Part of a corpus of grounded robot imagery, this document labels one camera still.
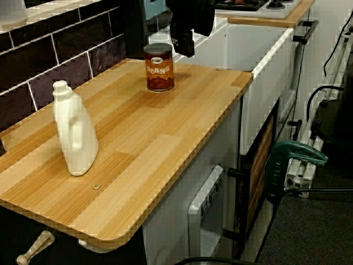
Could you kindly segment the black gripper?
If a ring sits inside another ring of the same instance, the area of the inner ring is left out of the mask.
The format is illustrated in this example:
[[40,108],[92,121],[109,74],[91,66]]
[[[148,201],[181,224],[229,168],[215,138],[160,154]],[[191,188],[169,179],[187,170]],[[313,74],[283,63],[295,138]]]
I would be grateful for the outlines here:
[[186,57],[195,55],[192,29],[195,33],[210,36],[214,17],[210,5],[167,5],[172,12],[171,40],[176,53]]

